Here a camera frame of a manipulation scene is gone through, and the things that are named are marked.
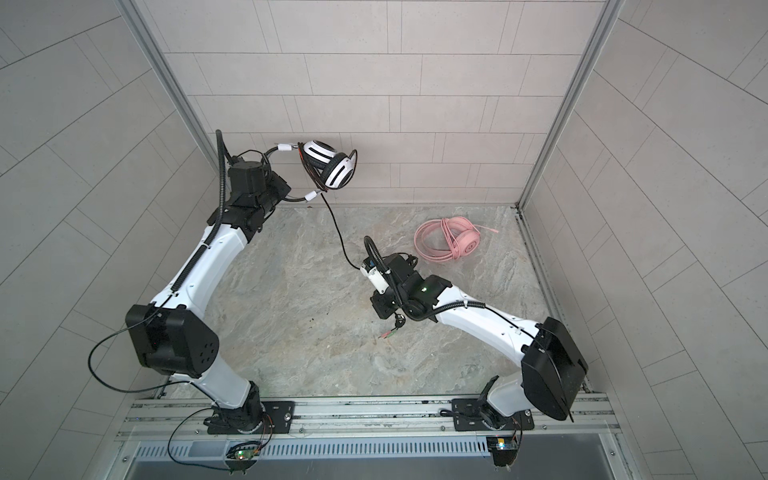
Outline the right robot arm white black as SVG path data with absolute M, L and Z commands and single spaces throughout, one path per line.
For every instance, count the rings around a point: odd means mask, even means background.
M 461 290 L 449 280 L 416 270 L 413 255 L 386 257 L 366 236 L 367 257 L 360 271 L 373 284 L 371 303 L 382 319 L 396 318 L 457 328 L 495 348 L 519 371 L 488 381 L 476 400 L 472 420 L 492 430 L 509 429 L 515 415 L 535 409 L 564 421 L 588 372 L 587 362 L 565 325 L 548 317 L 541 322 L 501 312 Z

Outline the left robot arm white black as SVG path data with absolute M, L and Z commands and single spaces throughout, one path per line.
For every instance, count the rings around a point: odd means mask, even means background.
M 263 229 L 290 187 L 267 154 L 245 161 L 216 135 L 219 201 L 201 241 L 180 271 L 148 304 L 125 316 L 141 366 L 167 376 L 168 385 L 191 385 L 211 402 L 210 434 L 270 434 L 276 428 L 258 386 L 224 360 L 218 335 L 204 315 L 229 265 Z

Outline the white black headphones with cable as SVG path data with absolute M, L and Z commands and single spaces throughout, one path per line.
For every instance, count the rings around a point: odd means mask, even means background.
M 309 203 L 314 198 L 320 197 L 331 215 L 345 260 L 352 268 L 356 268 L 356 265 L 347 254 L 336 216 L 325 197 L 325 193 L 341 190 L 354 178 L 357 166 L 357 150 L 353 149 L 347 154 L 337 151 L 332 146 L 317 140 L 304 143 L 298 142 L 296 144 L 279 143 L 261 154 L 262 161 L 269 165 L 270 157 L 273 153 L 293 150 L 298 152 L 300 163 L 315 185 L 315 189 L 300 198 L 286 196 L 283 201 Z

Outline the pink headphones with cable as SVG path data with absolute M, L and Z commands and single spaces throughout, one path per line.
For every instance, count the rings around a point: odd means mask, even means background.
M 472 254 L 481 242 L 482 230 L 498 233 L 496 229 L 476 225 L 462 216 L 432 219 L 416 229 L 413 243 L 417 253 L 424 260 L 432 263 L 447 263 Z M 443 235 L 444 248 L 427 245 L 427 237 L 435 232 Z

